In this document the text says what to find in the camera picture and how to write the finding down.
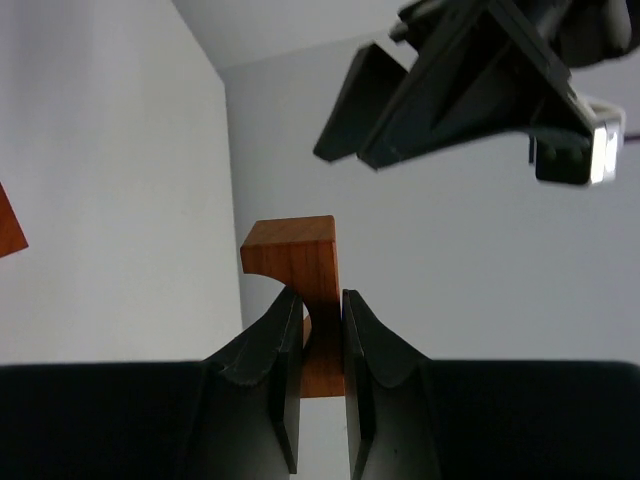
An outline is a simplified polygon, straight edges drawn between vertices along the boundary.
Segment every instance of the ceiling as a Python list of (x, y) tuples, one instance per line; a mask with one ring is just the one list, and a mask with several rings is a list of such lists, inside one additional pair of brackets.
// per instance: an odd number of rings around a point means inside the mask
[(407, 0), (173, 0), (224, 69), (390, 29)]

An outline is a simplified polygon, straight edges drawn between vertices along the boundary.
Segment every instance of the wooden object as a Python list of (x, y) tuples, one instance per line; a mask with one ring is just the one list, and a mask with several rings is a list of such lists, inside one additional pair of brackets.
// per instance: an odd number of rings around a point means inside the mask
[(311, 318), (307, 315), (302, 321), (302, 348), (307, 348), (309, 338), (311, 338)]
[(309, 311), (312, 333), (302, 365), (302, 397), (344, 395), (334, 218), (259, 221), (240, 256), (245, 273), (271, 277), (291, 287)]
[(29, 244), (0, 184), (0, 258), (27, 248)]

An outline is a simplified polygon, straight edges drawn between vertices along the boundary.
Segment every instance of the robotic arm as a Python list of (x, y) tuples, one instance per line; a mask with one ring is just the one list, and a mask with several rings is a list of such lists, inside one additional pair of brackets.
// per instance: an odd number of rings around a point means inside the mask
[(624, 110), (578, 94), (570, 69), (640, 45), (640, 0), (422, 0), (402, 9), (395, 42), (409, 71), (375, 44), (356, 54), (314, 149), (356, 153), (375, 169), (507, 131), (530, 137), (541, 181), (612, 178)]

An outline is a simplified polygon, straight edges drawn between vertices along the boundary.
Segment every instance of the black surface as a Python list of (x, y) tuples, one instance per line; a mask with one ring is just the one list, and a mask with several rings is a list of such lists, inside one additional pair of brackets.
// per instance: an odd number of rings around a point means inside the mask
[(344, 328), (352, 478), (640, 478), (636, 366), (430, 360), (355, 291)]
[(202, 362), (0, 368), (0, 478), (288, 479), (302, 302)]

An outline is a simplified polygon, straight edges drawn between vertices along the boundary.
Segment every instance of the gray wall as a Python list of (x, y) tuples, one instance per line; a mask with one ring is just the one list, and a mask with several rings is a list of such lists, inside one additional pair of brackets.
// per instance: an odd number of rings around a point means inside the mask
[[(333, 214), (342, 287), (432, 357), (640, 362), (640, 146), (592, 190), (536, 183), (520, 135), (380, 173), (327, 165), (311, 150), (359, 43), (221, 73), (238, 240), (259, 219)], [(640, 127), (638, 75), (636, 56), (576, 85), (625, 104)], [(242, 276), (245, 322), (279, 288)], [(342, 400), (303, 402), (299, 478), (346, 479), (344, 435)]]
[(224, 85), (169, 0), (0, 2), (0, 363), (203, 358), (242, 328)]

